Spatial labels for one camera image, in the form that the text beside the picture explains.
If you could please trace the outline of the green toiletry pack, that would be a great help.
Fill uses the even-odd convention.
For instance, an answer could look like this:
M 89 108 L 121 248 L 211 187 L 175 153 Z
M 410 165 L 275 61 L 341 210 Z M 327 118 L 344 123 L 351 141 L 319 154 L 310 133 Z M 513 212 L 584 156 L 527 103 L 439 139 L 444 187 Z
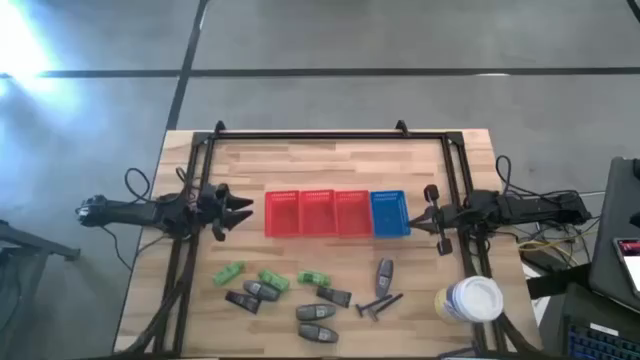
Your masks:
M 289 280 L 278 273 L 264 269 L 259 272 L 258 277 L 261 281 L 276 288 L 279 292 L 286 292 L 289 290 Z
M 330 276 L 321 272 L 316 272 L 316 271 L 308 271 L 308 270 L 300 271 L 297 275 L 297 281 L 300 284 L 306 284 L 306 285 L 315 285 L 320 287 L 331 286 Z
M 218 271 L 213 277 L 213 283 L 216 286 L 223 286 L 243 273 L 246 268 L 245 261 L 236 261 L 225 265 L 220 271 Z

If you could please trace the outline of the black squeeze tube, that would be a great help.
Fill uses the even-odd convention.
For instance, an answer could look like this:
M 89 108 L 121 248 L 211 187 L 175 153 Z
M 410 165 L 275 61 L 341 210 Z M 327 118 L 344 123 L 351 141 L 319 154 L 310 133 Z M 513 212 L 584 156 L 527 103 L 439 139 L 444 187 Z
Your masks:
M 261 300 L 259 298 L 250 294 L 243 294 L 234 291 L 228 291 L 225 295 L 225 300 L 252 314 L 257 314 L 261 305 Z
M 351 292 L 321 286 L 317 288 L 316 295 L 324 300 L 327 300 L 344 308 L 349 307 L 352 297 Z

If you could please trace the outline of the dark disposable razor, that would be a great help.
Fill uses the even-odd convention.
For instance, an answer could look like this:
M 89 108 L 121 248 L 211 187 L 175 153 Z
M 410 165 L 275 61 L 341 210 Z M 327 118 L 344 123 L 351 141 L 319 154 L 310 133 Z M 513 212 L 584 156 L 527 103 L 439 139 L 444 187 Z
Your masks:
M 398 300 L 402 299 L 403 297 L 404 297 L 404 294 L 400 293 L 398 295 L 395 295 L 395 296 L 391 297 L 389 300 L 387 300 L 386 302 L 384 302 L 382 305 L 378 306 L 377 308 L 375 308 L 375 309 L 371 308 L 368 311 L 370 318 L 374 322 L 378 322 L 379 321 L 379 313 L 383 312 L 384 310 L 389 308 L 391 305 L 393 305 L 394 303 L 396 303 Z

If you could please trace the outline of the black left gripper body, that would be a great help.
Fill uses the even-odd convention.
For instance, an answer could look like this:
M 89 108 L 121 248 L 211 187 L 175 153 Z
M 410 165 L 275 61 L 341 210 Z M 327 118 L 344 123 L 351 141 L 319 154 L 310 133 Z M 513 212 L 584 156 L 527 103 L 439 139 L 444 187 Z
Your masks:
M 201 224 L 210 224 L 217 241 L 225 241 L 224 215 L 227 211 L 229 187 L 227 184 L 205 183 L 198 195 L 198 215 Z

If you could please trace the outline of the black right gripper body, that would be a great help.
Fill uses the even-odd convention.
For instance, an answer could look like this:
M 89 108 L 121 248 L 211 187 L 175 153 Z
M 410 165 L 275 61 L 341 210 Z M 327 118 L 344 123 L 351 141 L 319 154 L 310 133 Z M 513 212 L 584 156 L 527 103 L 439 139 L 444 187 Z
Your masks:
M 438 205 L 440 195 L 437 186 L 434 184 L 427 185 L 424 189 L 424 195 L 429 206 L 434 206 L 437 209 L 437 213 L 433 216 L 433 219 L 431 221 L 427 221 L 427 223 L 434 223 L 437 225 L 437 232 L 430 234 L 438 234 L 440 236 L 440 239 L 437 242 L 439 255 L 448 255 L 452 252 L 452 244 L 451 240 L 445 234 L 447 220 L 445 219 L 444 209 Z

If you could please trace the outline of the blue lit keyboard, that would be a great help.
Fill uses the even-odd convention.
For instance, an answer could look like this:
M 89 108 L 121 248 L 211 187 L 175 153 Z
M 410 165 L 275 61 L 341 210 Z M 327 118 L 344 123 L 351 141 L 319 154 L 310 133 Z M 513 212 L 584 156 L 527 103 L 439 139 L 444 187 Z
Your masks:
M 567 326 L 565 349 L 580 360 L 640 360 L 640 342 L 620 337 L 596 324 Z

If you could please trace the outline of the dark gray laptop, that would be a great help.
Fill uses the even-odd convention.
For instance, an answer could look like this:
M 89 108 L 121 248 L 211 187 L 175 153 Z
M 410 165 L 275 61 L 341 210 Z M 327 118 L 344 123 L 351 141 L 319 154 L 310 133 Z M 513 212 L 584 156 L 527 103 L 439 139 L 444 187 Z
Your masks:
M 640 238 L 640 159 L 611 161 L 589 276 L 596 292 L 640 312 L 614 238 Z

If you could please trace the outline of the red plastic basket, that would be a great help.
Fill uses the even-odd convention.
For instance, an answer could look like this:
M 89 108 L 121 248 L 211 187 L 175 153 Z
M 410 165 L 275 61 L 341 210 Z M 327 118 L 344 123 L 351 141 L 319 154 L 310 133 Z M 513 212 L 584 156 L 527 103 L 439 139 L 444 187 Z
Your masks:
M 269 237 L 297 237 L 301 234 L 297 190 L 265 193 L 265 234 Z
M 372 235 L 370 195 L 366 190 L 335 193 L 337 231 L 343 238 Z
M 300 226 L 305 237 L 337 235 L 334 190 L 308 190 L 300 193 Z

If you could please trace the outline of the blue plastic basket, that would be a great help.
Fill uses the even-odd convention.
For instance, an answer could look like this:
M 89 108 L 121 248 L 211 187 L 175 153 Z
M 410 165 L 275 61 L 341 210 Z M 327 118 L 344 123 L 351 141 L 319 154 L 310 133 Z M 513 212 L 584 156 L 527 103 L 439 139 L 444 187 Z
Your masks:
M 370 193 L 370 201 L 375 237 L 398 238 L 411 234 L 403 191 L 374 191 Z

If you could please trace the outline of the white lidded paper cup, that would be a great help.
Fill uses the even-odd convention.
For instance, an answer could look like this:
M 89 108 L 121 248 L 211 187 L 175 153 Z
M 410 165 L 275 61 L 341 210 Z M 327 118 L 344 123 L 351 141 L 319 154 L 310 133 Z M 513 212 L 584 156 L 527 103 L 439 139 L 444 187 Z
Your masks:
M 471 276 L 439 290 L 434 309 L 444 321 L 488 323 L 503 313 L 504 297 L 495 280 Z

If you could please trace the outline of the gray metal stand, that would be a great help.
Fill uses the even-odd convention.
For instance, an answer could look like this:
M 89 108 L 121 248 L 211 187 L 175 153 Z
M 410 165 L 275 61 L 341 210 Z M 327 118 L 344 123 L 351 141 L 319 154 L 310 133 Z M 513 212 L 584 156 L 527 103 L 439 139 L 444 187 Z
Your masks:
M 2 219 L 0 219 L 0 241 L 30 249 L 33 250 L 36 255 L 42 255 L 42 258 L 37 261 L 37 276 L 32 280 L 34 284 L 42 280 L 49 256 L 59 255 L 66 261 L 75 261 L 81 253 L 79 248 L 65 246 L 32 233 L 19 230 Z

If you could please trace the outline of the blue and silver packet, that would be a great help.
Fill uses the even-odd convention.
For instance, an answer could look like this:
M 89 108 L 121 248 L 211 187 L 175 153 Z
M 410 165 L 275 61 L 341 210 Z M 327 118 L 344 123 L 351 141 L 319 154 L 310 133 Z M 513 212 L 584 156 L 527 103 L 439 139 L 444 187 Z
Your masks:
M 383 296 L 383 297 L 381 297 L 379 299 L 376 299 L 375 301 L 372 301 L 371 303 L 366 304 L 366 305 L 356 304 L 355 307 L 356 307 L 357 313 L 358 313 L 358 315 L 360 317 L 363 317 L 365 310 L 368 310 L 368 309 L 370 309 L 370 308 L 372 308 L 374 306 L 377 306 L 377 305 L 379 305 L 379 304 L 381 304 L 381 303 L 383 303 L 383 302 L 385 302 L 385 301 L 387 301 L 387 300 L 389 300 L 391 298 L 392 298 L 392 295 L 391 294 L 387 294 L 387 295 L 385 295 L 385 296 Z

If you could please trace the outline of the black metal rig frame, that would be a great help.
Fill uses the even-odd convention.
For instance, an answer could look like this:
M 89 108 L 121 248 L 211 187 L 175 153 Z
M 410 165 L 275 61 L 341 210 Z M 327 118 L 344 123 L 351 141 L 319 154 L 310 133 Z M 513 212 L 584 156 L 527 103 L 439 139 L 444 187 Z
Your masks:
M 449 173 L 459 173 L 456 157 L 445 149 L 463 141 L 469 177 L 496 189 L 494 153 L 484 129 L 373 131 L 223 131 L 214 143 L 201 131 L 166 134 L 154 176 L 155 194 L 177 191 L 178 166 L 201 167 L 210 159 L 210 179 L 252 200 L 252 215 L 217 241 L 201 235 L 186 310 L 173 308 L 162 347 L 149 345 L 148 355 L 195 359 L 293 358 L 350 360 L 426 358 L 469 347 L 473 328 L 447 323 L 435 312 L 436 292 L 464 275 L 459 251 L 442 256 L 436 238 L 416 231 L 404 239 L 268 238 L 264 234 L 264 195 L 287 189 L 401 189 L 411 214 L 425 208 L 424 187 L 435 183 L 449 194 Z M 327 324 L 339 333 L 335 344 L 319 344 L 297 333 L 294 309 L 315 299 L 315 293 L 293 284 L 277 302 L 251 314 L 225 300 L 225 289 L 213 274 L 235 260 L 246 275 L 268 269 L 294 278 L 302 269 L 327 273 L 333 285 L 352 293 L 355 301 L 373 297 L 378 260 L 393 258 L 394 288 L 401 300 L 379 322 L 361 318 L 354 308 L 341 310 Z

